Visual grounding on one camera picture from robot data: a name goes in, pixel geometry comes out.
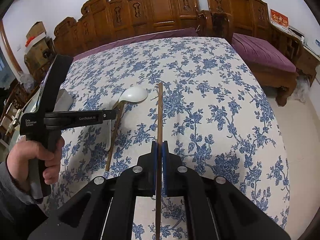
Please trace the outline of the person's left forearm grey sleeve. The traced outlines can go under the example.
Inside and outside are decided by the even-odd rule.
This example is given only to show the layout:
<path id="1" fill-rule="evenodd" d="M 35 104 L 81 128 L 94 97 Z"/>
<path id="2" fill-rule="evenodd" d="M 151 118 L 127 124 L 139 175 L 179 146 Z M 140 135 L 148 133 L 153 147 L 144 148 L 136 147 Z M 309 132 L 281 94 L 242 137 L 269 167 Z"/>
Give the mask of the person's left forearm grey sleeve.
<path id="1" fill-rule="evenodd" d="M 1 230 L 29 235 L 47 216 L 26 192 L 20 190 L 9 174 L 7 164 L 1 163 Z"/>

